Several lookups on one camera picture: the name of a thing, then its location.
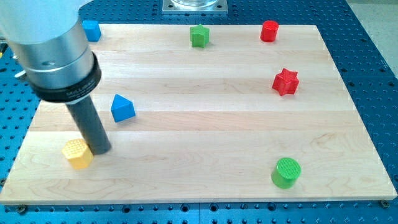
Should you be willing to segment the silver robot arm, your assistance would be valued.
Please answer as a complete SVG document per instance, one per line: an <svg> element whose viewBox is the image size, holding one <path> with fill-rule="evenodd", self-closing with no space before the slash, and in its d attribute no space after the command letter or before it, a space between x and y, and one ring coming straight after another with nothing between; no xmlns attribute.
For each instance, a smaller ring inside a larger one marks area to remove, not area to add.
<svg viewBox="0 0 398 224"><path fill-rule="evenodd" d="M88 96L101 79L79 9L90 0L2 0L5 37L35 94L66 103Z"/></svg>

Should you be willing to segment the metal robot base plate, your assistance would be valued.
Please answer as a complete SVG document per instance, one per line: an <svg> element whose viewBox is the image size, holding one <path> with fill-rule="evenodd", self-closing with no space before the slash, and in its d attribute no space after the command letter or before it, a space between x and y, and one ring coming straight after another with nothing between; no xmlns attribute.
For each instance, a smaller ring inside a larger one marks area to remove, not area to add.
<svg viewBox="0 0 398 224"><path fill-rule="evenodd" d="M163 0L163 14L227 14L227 0Z"/></svg>

